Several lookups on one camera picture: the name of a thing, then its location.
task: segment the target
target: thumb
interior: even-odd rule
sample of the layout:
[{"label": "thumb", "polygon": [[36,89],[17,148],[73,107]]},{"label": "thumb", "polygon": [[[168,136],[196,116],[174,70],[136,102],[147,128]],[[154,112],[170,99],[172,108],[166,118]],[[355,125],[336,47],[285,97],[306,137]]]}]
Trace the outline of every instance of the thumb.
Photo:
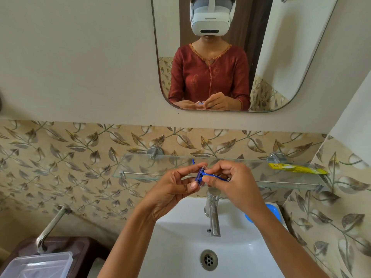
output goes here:
[{"label": "thumb", "polygon": [[207,183],[208,185],[216,187],[220,190],[223,190],[223,187],[224,187],[224,184],[225,184],[224,181],[222,181],[222,180],[220,180],[216,177],[213,177],[213,176],[203,176],[202,181],[204,183]]},{"label": "thumb", "polygon": [[197,189],[197,182],[191,182],[184,185],[174,185],[174,194],[189,194]]}]

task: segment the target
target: sink drain cover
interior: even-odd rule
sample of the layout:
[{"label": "sink drain cover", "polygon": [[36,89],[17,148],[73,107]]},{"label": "sink drain cover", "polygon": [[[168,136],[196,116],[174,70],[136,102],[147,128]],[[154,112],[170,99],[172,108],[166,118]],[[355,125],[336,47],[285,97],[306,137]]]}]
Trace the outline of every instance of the sink drain cover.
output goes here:
[{"label": "sink drain cover", "polygon": [[218,266],[218,257],[212,250],[205,250],[201,253],[201,265],[207,271],[213,271]]}]

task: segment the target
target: wash basin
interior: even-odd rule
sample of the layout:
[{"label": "wash basin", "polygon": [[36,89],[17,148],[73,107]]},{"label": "wash basin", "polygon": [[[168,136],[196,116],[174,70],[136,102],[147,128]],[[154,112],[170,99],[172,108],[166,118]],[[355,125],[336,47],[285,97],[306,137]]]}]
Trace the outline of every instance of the wash basin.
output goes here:
[{"label": "wash basin", "polygon": [[221,236],[209,236],[205,204],[187,197],[157,221],[140,278],[284,278],[259,230],[229,200],[219,200]]}]

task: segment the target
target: white wall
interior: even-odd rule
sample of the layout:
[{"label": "white wall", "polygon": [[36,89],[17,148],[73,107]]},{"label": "white wall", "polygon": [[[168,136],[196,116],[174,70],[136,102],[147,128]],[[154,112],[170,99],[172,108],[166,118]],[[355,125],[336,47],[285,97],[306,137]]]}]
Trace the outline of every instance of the white wall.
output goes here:
[{"label": "white wall", "polygon": [[159,57],[173,57],[180,46],[179,0],[153,0]]},{"label": "white wall", "polygon": [[226,113],[165,101],[150,0],[0,0],[0,118],[328,133],[371,69],[370,7],[338,1],[283,109]]},{"label": "white wall", "polygon": [[371,165],[371,71],[330,134]]},{"label": "white wall", "polygon": [[292,99],[336,0],[273,0],[256,73]]}]

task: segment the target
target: vr headset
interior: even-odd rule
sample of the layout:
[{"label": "vr headset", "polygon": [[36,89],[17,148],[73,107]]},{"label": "vr headset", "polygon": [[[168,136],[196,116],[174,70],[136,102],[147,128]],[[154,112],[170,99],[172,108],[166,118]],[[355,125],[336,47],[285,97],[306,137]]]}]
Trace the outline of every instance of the vr headset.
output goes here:
[{"label": "vr headset", "polygon": [[191,0],[190,20],[194,34],[225,35],[233,20],[237,0]]}]

